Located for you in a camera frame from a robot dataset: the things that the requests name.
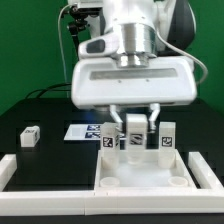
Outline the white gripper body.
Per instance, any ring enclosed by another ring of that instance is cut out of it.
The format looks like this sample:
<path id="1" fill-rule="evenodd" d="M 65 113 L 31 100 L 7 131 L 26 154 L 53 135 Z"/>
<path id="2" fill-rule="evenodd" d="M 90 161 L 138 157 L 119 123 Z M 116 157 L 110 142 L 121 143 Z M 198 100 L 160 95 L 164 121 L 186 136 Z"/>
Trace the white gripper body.
<path id="1" fill-rule="evenodd" d="M 183 57 L 158 57 L 145 68 L 119 68 L 112 58 L 83 59 L 75 66 L 71 98 L 78 108 L 187 105 L 197 95 Z"/>

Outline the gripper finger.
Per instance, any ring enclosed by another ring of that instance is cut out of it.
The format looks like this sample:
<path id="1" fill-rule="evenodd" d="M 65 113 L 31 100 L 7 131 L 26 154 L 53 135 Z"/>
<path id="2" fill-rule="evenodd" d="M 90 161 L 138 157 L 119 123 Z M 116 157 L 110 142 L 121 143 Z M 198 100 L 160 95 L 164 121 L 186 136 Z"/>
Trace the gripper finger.
<path id="1" fill-rule="evenodd" d="M 117 124 L 117 129 L 119 132 L 123 131 L 123 121 L 118 113 L 117 106 L 111 105 L 109 107 L 110 116 L 113 118 L 114 122 Z"/>
<path id="2" fill-rule="evenodd" d="M 157 117 L 160 114 L 160 104 L 159 103 L 150 104 L 149 105 L 149 112 L 150 112 L 150 116 L 148 118 L 149 130 L 151 132 L 155 132 L 156 131 L 156 120 L 157 120 Z"/>

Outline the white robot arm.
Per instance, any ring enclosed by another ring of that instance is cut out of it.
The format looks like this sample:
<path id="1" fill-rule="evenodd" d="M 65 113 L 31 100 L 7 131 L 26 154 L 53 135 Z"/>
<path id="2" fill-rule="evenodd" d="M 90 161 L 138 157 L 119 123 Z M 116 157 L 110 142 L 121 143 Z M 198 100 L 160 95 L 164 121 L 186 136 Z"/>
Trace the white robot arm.
<path id="1" fill-rule="evenodd" d="M 149 127 L 162 105 L 186 105 L 196 97 L 191 58 L 158 56 L 164 49 L 177 0 L 103 0 L 104 33 L 79 46 L 72 77 L 78 108 L 107 108 L 117 124 L 119 107 L 149 107 Z"/>

